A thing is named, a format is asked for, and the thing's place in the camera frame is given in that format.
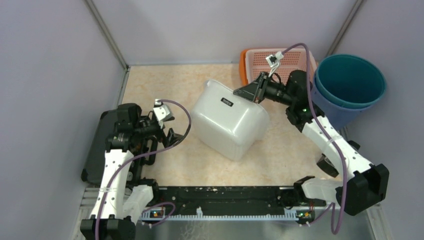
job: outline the metal pole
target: metal pole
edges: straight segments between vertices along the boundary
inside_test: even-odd
[[[343,25],[341,26],[340,30],[338,31],[337,35],[335,36],[334,41],[332,42],[330,48],[327,51],[326,57],[333,55],[337,48],[340,45],[340,42],[343,39],[343,36],[345,35],[346,31],[351,26],[351,23],[353,22],[356,14],[359,12],[360,7],[365,2],[365,0],[356,0],[355,4],[353,5],[352,9],[349,12],[349,15],[347,15],[346,20],[344,21]]]
[[[103,18],[100,15],[99,11],[97,10],[97,7],[94,4],[93,0],[84,0],[84,2],[87,5],[88,9],[90,10],[95,21],[97,22],[97,25],[100,28],[101,33],[105,37],[106,42],[109,45],[110,49],[112,50],[113,54],[118,59],[121,66],[125,70],[127,70],[129,66],[128,66],[127,62],[125,61],[124,57],[122,56],[122,53],[118,48],[118,45],[116,44],[115,40],[113,39],[111,32],[109,31],[108,27],[106,26],[105,21],[103,21]]]

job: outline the black label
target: black label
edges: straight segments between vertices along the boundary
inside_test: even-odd
[[[234,103],[232,103],[230,100],[226,99],[225,97],[221,98],[221,102],[225,103],[226,105],[232,107]]]

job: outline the plastic basket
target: plastic basket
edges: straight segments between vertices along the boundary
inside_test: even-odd
[[[264,49],[246,49],[241,52],[239,71],[240,78],[243,85],[247,85],[254,81],[259,73],[269,72],[271,70],[265,59],[271,54],[278,51],[284,51],[286,48],[264,48]],[[317,69],[317,63],[314,56],[309,51],[311,82],[313,81],[313,73]],[[289,74],[294,70],[306,71],[306,51],[303,48],[293,48],[286,52],[284,57],[280,60],[281,66],[277,69],[276,73],[281,77],[281,80],[286,84]]]

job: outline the beige tabletop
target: beige tabletop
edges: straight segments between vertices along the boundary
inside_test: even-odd
[[[190,111],[206,80],[236,89],[241,86],[238,71],[238,64],[133,66],[123,103],[136,103],[147,114],[155,99],[170,99]],[[263,140],[255,142],[241,161],[220,155],[192,130],[180,145],[144,166],[142,176],[156,179],[160,186],[290,186],[307,175],[331,178],[315,163],[321,155],[318,147],[287,120],[286,106],[270,100],[261,105],[270,124]],[[169,106],[175,120],[166,122],[166,128],[183,134],[187,117],[177,106]]]

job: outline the white wall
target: white wall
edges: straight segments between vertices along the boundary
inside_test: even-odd
[[[238,62],[305,42],[325,56],[355,0],[94,0],[130,65]]]
[[[339,53],[373,62],[384,99],[350,126],[361,153],[390,171],[384,211],[395,239],[422,239],[424,171],[424,1],[367,1]]]
[[[123,69],[84,1],[0,3],[0,235],[68,239]]]

